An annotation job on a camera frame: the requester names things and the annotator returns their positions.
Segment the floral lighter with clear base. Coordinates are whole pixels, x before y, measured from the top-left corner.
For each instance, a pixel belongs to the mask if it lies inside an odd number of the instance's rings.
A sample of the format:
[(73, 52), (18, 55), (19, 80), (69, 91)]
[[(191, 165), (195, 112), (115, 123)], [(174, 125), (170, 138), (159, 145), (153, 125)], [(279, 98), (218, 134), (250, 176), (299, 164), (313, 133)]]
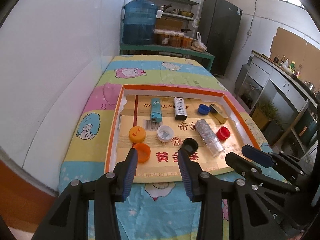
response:
[(211, 129), (210, 125), (205, 119), (197, 120), (195, 128), (200, 134), (204, 144), (210, 150), (213, 157), (217, 157), (222, 151), (225, 150), (216, 134)]

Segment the teal patterned lighter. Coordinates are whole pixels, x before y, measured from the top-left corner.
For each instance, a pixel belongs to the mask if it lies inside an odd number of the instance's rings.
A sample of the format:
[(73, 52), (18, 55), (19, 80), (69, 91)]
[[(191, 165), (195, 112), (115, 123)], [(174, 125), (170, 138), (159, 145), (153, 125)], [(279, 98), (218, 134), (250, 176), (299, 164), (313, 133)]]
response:
[(161, 110), (160, 98), (152, 98), (151, 99), (150, 119), (152, 122), (156, 122), (156, 123), (162, 122), (162, 110)]

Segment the white hello kitty box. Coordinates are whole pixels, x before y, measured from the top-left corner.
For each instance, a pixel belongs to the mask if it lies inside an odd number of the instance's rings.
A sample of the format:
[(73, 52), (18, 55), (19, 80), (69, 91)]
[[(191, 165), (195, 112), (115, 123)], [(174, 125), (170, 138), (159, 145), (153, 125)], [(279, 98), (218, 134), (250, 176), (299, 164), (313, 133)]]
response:
[(174, 98), (175, 120), (185, 121), (187, 112), (182, 98)]

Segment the gold rectangular box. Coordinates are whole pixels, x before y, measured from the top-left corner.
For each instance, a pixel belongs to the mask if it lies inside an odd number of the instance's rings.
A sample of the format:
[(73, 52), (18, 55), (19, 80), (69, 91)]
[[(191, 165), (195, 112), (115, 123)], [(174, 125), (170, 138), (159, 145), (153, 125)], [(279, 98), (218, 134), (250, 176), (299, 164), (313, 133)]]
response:
[(212, 115), (218, 120), (220, 124), (226, 123), (226, 121), (228, 120), (228, 115), (221, 108), (219, 108), (214, 103), (211, 103), (209, 107), (210, 113), (212, 113)]

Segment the brown cardboard box on shelf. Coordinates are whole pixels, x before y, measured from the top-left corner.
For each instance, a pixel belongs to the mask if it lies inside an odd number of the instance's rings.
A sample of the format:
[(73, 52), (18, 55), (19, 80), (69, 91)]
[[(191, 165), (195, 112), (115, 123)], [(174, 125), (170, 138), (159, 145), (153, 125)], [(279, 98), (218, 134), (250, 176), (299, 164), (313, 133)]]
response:
[(156, 20), (155, 28), (163, 30), (181, 31), (183, 22), (169, 18), (158, 18)]

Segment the black bottle cap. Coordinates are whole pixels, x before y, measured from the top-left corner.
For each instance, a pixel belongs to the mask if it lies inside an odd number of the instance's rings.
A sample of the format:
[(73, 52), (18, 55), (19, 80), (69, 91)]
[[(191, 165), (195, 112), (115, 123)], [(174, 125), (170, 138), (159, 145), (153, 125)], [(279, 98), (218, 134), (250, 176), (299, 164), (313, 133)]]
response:
[(190, 154), (194, 154), (198, 150), (199, 145), (195, 139), (186, 138), (184, 139), (181, 148), (185, 149)]

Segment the blue water jug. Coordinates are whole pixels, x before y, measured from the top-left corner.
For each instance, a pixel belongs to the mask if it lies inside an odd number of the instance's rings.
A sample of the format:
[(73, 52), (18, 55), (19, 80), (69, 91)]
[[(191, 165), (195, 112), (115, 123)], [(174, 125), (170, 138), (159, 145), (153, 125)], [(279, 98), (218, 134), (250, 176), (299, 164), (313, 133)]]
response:
[(153, 44), (154, 29), (158, 7), (148, 0), (135, 0), (124, 7), (123, 38), (124, 44)]

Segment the orange rimmed cardboard tray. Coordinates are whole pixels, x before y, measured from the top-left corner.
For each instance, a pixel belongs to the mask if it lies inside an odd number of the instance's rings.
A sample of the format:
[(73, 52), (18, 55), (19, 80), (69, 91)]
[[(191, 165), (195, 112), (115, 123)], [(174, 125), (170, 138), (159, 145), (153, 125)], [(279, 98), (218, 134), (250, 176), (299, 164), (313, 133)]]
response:
[[(162, 122), (152, 122), (151, 99), (160, 98)], [(184, 100), (187, 119), (175, 120), (174, 98)], [(216, 104), (227, 115), (228, 120), (220, 124), (209, 113), (198, 113), (200, 104), (209, 106)], [(232, 98), (223, 90), (201, 90), (188, 87), (169, 87), (160, 85), (123, 85), (120, 89), (113, 115), (111, 133), (106, 151), (104, 171), (112, 171), (116, 164), (123, 161), (129, 149), (134, 145), (129, 139), (129, 130), (133, 126), (141, 126), (146, 131), (143, 141), (151, 148), (151, 155), (145, 163), (139, 163), (134, 178), (135, 183), (155, 183), (179, 181), (181, 179), (177, 152), (186, 138), (197, 141), (199, 148), (191, 155), (202, 169), (216, 175), (232, 170), (225, 162), (228, 152), (241, 154), (242, 146), (249, 144), (256, 148), (260, 145), (245, 121), (244, 111), (236, 106)], [(231, 136), (222, 142), (225, 148), (217, 157), (213, 157), (195, 128), (197, 120), (205, 119), (213, 132), (220, 127), (229, 129)], [(159, 126), (166, 125), (174, 130), (174, 136), (169, 142), (161, 142), (157, 138)]]

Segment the white bottle cap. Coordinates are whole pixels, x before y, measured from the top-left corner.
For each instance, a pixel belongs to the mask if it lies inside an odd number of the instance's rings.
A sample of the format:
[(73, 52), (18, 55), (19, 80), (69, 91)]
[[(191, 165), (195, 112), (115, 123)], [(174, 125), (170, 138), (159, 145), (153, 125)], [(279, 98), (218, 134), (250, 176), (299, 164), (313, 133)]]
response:
[(157, 138), (161, 142), (169, 142), (174, 136), (174, 130), (166, 125), (159, 126), (157, 129)]

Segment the white kitchen counter cabinet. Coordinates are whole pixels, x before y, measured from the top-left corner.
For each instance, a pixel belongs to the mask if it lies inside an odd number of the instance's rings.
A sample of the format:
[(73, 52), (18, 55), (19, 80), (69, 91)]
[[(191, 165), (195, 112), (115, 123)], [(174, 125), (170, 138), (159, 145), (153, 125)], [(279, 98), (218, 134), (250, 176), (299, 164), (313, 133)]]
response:
[(258, 101), (278, 109), (283, 127), (272, 121), (260, 130), (272, 148), (300, 156), (317, 147), (316, 100), (287, 70), (254, 51), (240, 70), (235, 94), (250, 117)]

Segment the red bottle cap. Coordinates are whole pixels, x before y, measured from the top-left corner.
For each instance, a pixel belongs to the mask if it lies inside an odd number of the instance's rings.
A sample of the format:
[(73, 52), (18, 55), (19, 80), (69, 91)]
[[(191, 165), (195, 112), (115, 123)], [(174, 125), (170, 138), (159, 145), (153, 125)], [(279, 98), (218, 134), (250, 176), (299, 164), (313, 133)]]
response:
[(225, 141), (231, 136), (231, 133), (227, 127), (222, 126), (216, 132), (216, 136), (220, 141)]

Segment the orange yellow bottle cap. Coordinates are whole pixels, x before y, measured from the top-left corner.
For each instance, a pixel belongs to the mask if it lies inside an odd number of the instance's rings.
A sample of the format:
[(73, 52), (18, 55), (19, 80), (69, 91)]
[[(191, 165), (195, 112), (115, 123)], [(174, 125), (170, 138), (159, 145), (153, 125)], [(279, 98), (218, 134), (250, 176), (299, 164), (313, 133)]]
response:
[(146, 131), (141, 126), (133, 126), (129, 130), (129, 139), (132, 143), (141, 143), (145, 140), (146, 137)]

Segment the dark grey refrigerator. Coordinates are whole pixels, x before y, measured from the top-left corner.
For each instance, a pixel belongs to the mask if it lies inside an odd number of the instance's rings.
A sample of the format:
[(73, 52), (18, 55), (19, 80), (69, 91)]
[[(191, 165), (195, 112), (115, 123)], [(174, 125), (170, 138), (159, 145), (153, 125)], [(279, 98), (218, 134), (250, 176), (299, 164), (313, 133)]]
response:
[(226, 0), (203, 2), (198, 32), (208, 53), (215, 56), (210, 72), (226, 72), (239, 31), (242, 9)]

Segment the blue bottle cap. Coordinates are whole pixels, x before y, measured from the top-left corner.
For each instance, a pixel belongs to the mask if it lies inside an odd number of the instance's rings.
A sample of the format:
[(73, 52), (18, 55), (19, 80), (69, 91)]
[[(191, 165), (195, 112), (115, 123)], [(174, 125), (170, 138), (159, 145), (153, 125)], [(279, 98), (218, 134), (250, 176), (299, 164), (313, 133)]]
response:
[(204, 104), (200, 104), (198, 107), (198, 113), (201, 115), (208, 115), (210, 113), (210, 107)]

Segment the green plant in crate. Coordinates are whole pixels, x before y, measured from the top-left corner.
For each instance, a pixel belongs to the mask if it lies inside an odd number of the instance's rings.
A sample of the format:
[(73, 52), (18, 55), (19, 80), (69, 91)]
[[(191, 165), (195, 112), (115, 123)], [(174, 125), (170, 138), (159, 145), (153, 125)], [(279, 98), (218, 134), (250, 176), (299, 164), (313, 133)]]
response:
[(283, 127), (278, 109), (268, 100), (258, 101), (251, 117), (261, 131), (264, 131), (272, 121), (280, 128)]

